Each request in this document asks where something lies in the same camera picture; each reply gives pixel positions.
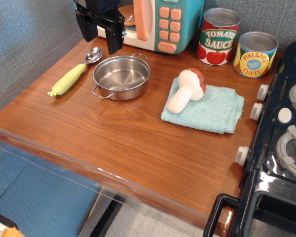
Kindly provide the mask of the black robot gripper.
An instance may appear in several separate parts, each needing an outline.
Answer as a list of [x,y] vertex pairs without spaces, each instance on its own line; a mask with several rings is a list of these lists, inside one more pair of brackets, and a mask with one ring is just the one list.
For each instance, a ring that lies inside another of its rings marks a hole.
[[125,18],[118,10],[118,0],[74,0],[75,16],[83,38],[90,42],[98,36],[97,26],[105,29],[109,55],[123,48]]

